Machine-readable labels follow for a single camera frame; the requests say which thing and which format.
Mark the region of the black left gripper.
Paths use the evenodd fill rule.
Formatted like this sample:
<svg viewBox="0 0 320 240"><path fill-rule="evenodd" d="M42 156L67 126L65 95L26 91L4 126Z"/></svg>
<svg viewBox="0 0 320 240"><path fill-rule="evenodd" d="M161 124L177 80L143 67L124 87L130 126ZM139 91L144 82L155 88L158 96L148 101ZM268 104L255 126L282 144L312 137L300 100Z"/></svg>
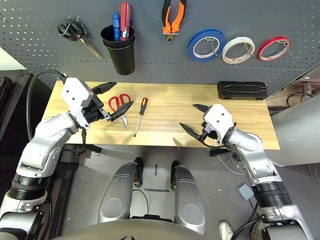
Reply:
<svg viewBox="0 0 320 240"><path fill-rule="evenodd" d="M106 82L99 84L91 89L93 95L101 95L112 89L117 83L116 82ZM129 101L122 105L115 105L111 103L110 107L117 107L114 113L110 114L104 109L104 103L99 98L93 98L88 107L84 109L84 118L88 123L93 123L102 119L113 122L114 120L123 116L129 108L132 106L133 101Z"/></svg>

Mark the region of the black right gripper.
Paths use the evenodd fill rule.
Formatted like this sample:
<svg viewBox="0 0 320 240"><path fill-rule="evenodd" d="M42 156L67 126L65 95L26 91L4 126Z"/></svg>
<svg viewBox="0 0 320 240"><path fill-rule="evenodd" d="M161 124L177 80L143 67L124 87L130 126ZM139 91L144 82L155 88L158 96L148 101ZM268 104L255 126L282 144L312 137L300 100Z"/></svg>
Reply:
<svg viewBox="0 0 320 240"><path fill-rule="evenodd" d="M194 108L198 109L199 111L201 111L202 113L206 113L209 109L209 107L207 105L203 105L203 104L196 103L196 104L193 104L192 106ZM201 124L201 126L202 126L202 134L201 135L197 134L191 127L187 126L186 124L181 123L181 122L179 124L188 135L190 135L193 138L195 138L196 140L200 141L206 147L212 146L212 145L205 143L206 138L216 140L218 137L217 132L215 130L212 130L210 132L206 131L206 127L207 127L206 122L203 122Z"/></svg>

